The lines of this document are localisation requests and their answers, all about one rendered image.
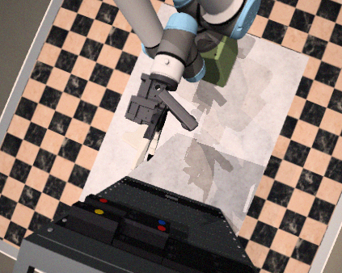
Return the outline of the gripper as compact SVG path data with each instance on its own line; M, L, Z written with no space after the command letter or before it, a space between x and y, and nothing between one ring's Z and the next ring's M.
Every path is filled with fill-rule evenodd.
M122 136L124 142L137 150L131 170L134 170L143 162L148 149L150 151L147 161L154 156L157 148L169 112L169 107L158 95L164 89L176 91L178 87L175 80L159 73L142 73L140 79L141 85L137 96L131 96L125 118L141 125L137 131L125 132Z

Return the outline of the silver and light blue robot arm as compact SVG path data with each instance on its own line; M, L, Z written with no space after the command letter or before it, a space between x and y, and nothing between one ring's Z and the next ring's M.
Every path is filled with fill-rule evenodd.
M113 1L142 42L142 51L154 59L150 73L165 75L178 85L182 77L187 82L200 81L206 71L200 53L216 48L223 36L242 39L261 3L261 0L172 0L178 13L171 15L163 28L150 0ZM199 4L204 8L200 10ZM195 117L166 89L158 97L184 129L191 132L198 126Z

